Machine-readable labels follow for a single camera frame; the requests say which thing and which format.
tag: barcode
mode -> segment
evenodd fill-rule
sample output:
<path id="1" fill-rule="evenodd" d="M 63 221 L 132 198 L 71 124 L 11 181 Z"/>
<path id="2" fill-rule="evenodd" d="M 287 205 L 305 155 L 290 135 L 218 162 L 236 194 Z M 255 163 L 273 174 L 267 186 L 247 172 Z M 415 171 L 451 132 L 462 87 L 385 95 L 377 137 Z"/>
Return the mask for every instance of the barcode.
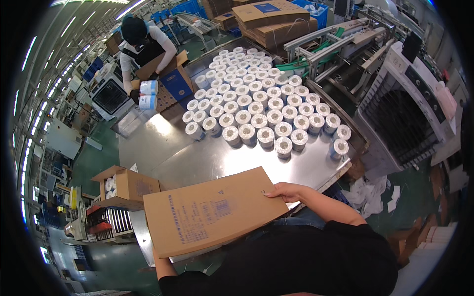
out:
<path id="1" fill-rule="evenodd" d="M 216 207 L 216 215 L 217 217 L 223 217 L 225 215 L 229 215 L 232 213 L 229 207 L 229 203 L 227 202 L 226 199 L 216 201 L 214 203 L 214 206 Z"/>

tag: black shirt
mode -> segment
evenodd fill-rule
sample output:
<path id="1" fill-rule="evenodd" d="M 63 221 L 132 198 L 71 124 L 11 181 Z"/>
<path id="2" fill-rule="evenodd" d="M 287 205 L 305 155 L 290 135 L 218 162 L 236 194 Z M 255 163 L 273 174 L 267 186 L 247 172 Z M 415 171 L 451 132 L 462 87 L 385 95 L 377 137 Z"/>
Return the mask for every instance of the black shirt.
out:
<path id="1" fill-rule="evenodd" d="M 187 271 L 163 277 L 169 295 L 389 295 L 397 281 L 396 257 L 367 224 L 330 221 L 313 226 L 272 226 L 229 251 L 212 275 Z"/>

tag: black glove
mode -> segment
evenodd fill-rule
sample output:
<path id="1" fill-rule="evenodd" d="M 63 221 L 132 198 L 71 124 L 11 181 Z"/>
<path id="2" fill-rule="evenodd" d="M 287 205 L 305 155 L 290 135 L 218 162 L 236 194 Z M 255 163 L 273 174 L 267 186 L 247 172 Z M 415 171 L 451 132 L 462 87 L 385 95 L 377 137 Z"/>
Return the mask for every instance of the black glove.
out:
<path id="1" fill-rule="evenodd" d="M 140 102 L 140 90 L 132 90 L 130 92 L 130 97 L 135 102 L 135 104 L 138 105 Z"/>
<path id="2" fill-rule="evenodd" d="M 156 72 L 153 72 L 148 80 L 158 80 L 160 78 L 160 75 L 156 74 Z"/>

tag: worker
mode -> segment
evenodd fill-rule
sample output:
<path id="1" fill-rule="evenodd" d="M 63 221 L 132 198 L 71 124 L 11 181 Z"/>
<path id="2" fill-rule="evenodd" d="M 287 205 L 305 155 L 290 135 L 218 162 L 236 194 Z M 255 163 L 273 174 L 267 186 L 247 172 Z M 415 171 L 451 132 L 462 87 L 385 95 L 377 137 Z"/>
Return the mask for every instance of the worker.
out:
<path id="1" fill-rule="evenodd" d="M 176 55 L 176 47 L 160 28 L 151 26 L 141 18 L 133 17 L 132 14 L 123 17 L 121 31 L 122 37 L 126 41 L 120 54 L 123 87 L 135 104 L 138 104 L 140 91 L 133 90 L 131 83 L 132 61 L 143 67 L 152 59 L 165 53 L 155 72 L 149 78 L 149 80 L 156 80 L 160 72 Z"/>
<path id="2" fill-rule="evenodd" d="M 163 296 L 377 296 L 393 291 L 398 276 L 395 254 L 353 208 L 297 184 L 275 184 L 265 195 L 300 201 L 322 223 L 290 217 L 264 226 L 228 251 L 210 275 L 177 275 L 169 259 L 158 258 L 154 251 Z"/>

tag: black cap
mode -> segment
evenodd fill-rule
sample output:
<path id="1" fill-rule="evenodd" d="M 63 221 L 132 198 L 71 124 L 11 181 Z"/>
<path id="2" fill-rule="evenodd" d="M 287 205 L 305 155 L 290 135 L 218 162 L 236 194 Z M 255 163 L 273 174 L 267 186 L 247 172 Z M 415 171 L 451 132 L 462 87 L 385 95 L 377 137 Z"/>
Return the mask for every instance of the black cap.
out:
<path id="1" fill-rule="evenodd" d="M 146 25 L 141 18 L 127 18 L 123 21 L 122 37 L 130 45 L 142 43 L 146 37 Z"/>

